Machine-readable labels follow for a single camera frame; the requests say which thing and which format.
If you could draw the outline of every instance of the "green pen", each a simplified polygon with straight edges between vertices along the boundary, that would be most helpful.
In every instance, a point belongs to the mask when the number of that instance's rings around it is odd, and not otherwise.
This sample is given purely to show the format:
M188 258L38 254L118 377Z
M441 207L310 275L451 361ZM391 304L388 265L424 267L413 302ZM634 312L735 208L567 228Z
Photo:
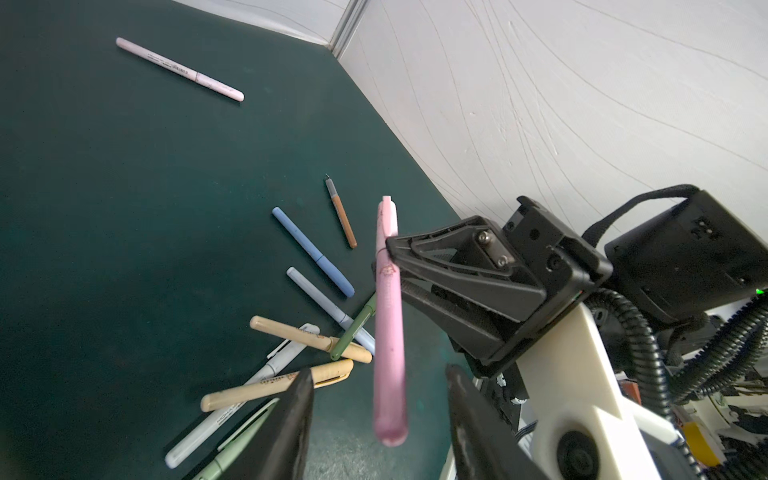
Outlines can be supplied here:
M219 478L224 473L224 470L234 463L237 456L246 448L251 439L253 439L266 421L266 418L270 416L270 412L272 412L278 400L271 399L242 424L224 443L219 445L219 455L216 455L216 458L206 468L203 468L193 480L216 480L216 478Z
M344 332L344 335L339 339L339 342L337 342L336 346L334 346L333 350L331 350L331 360L335 361L341 358L342 352L346 350L346 347L348 347L352 342L352 338L354 338L357 331L360 330L362 326L365 325L365 323L368 321L368 319L375 314L376 294L374 293L371 295L371 298L368 299L368 302L366 302L365 306L363 306L362 310L360 310L360 313L357 314L355 321L352 322L352 325L349 326L347 331Z

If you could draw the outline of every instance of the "brown pen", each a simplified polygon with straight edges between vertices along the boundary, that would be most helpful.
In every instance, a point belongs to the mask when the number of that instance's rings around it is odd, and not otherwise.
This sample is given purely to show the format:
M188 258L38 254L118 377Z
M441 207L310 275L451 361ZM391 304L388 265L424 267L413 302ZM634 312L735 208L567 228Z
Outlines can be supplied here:
M331 180L331 177L329 177L328 174L326 174L326 187L328 187L328 193L331 195L333 206L336 208L336 215L339 216L339 221L341 222L341 226L344 229L346 241L349 243L350 247L355 248L357 247L355 234L352 233L352 226L349 225L349 219L346 217L344 206L341 204L341 199L339 198L339 194L336 192L336 187L333 186L333 180Z

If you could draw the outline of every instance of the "white backdrop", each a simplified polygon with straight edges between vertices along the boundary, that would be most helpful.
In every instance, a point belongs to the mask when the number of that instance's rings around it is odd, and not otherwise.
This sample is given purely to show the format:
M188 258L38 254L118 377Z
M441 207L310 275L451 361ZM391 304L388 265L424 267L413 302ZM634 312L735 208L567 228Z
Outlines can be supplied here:
M524 194L581 233L690 183L766 239L767 5L370 0L340 61L462 216Z
M176 0L215 15L328 45L349 0Z

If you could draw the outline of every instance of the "light pink marker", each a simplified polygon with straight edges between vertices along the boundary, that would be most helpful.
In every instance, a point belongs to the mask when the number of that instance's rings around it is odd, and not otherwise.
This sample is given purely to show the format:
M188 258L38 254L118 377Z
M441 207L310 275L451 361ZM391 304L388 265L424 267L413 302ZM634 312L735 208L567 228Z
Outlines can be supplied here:
M373 360L373 431L388 447L408 436L406 353L402 338L400 269L386 251L397 235L397 209L391 197L379 204L376 221L376 359Z
M170 70L175 74L179 74L182 77L186 77L197 84L201 84L206 88L210 88L211 90L224 95L225 97L229 97L237 101L243 101L245 99L245 95L243 95L242 91L235 90L229 85L225 85L218 80L214 80L207 75L201 74L199 71L195 71L195 70L192 70L191 68L187 68L182 64L179 64L173 60L170 60L169 58L165 58L161 55L156 54L151 50L147 50L144 47L140 47L136 45L135 43L131 43L125 38L118 37L118 39L115 40L114 43L116 43L118 47L122 48L125 51L129 51L130 53L136 55L137 57L142 57L144 60L148 60L156 65L160 65L166 70Z

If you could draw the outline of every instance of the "blue pen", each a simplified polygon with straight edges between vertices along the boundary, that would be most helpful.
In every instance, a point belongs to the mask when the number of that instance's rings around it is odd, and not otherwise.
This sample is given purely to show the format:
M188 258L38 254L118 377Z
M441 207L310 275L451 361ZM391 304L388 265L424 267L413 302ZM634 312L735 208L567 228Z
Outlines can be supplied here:
M272 209L272 215L274 215L277 221L279 221L283 227L288 230L288 233L290 233L293 238L299 242L299 245L301 245L301 247L306 250L310 257L312 257L312 260L315 260L317 266L319 266L320 269L326 273L328 278L330 278L336 284L336 286L339 287L339 290L341 290L344 295L349 297L355 294L355 289L352 287L352 284L349 282L349 280L347 280L344 275L339 272L339 269L336 268L336 266L333 265L333 263L331 263L330 260L328 260L326 256L323 255L312 242L310 242L310 239L307 238L301 230L299 230L299 227L297 227L296 224L292 222L290 218L288 218L288 216L280 209L280 207L274 207Z

